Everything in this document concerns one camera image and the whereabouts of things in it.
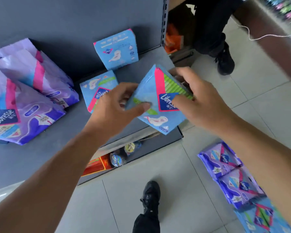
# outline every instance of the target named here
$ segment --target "white cable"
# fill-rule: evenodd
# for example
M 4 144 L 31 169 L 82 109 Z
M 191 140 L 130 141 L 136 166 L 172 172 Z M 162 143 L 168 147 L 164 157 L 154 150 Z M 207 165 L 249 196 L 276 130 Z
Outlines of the white cable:
M 258 39 L 251 39 L 251 38 L 250 38 L 250 29 L 249 29 L 248 27 L 246 27 L 246 26 L 243 26 L 243 25 L 239 25 L 239 24 L 237 24 L 237 25 L 238 25 L 239 27 L 244 27 L 244 28 L 248 29 L 248 37 L 249 37 L 249 40 L 250 40 L 250 41 L 256 41 L 256 40 L 262 39 L 262 38 L 267 37 L 267 36 L 273 36 L 273 37 L 278 37 L 278 38 L 291 37 L 291 34 L 290 34 L 290 35 L 285 35 L 285 36 L 275 35 L 275 34 L 267 34 L 267 35 L 264 35 L 264 36 L 262 36 L 262 37 L 260 37 L 260 38 L 258 38 Z

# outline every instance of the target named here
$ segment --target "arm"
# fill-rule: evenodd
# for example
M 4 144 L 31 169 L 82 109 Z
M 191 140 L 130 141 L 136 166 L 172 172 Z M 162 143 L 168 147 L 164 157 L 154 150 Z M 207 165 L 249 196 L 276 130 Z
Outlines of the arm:
M 85 128 L 0 203 L 0 232 L 54 232 L 90 158 L 133 118 L 150 108 L 123 111 L 138 84 L 121 83 L 102 96 Z
M 291 150 L 233 113 L 213 85 L 190 68 L 171 73 L 182 76 L 194 93 L 193 101 L 176 96 L 173 104 L 190 122 L 219 136 L 237 153 L 291 224 Z

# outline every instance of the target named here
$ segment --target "pant leg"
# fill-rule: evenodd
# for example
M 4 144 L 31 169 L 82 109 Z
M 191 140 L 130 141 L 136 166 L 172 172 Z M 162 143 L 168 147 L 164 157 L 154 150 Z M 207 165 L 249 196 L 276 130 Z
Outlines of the pant leg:
M 160 233 L 159 219 L 140 214 L 135 220 L 132 233 Z
M 222 31 L 242 3 L 242 0 L 208 0 L 207 3 L 196 4 L 193 46 L 199 53 L 216 57 L 223 50 L 225 34 Z

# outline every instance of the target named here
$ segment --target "foot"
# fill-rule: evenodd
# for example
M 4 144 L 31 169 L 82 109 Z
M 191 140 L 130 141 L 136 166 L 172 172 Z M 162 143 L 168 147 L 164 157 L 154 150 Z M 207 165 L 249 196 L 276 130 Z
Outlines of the foot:
M 143 214 L 158 216 L 160 197 L 159 184 L 156 181 L 149 181 L 143 190 L 143 197 L 140 199 L 143 204 Z
M 219 52 L 215 59 L 215 62 L 218 62 L 219 74 L 229 75 L 233 72 L 235 68 L 235 62 L 231 57 L 229 46 L 226 42 L 224 43 L 224 49 Z

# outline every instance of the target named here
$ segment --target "forearm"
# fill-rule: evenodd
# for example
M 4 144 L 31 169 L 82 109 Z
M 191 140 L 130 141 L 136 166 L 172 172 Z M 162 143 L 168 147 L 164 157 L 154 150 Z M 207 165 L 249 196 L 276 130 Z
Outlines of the forearm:
M 241 118 L 217 134 L 236 152 L 291 224 L 291 150 Z
M 54 232 L 86 165 L 103 143 L 104 138 L 87 133 L 69 141 L 0 203 L 0 232 Z

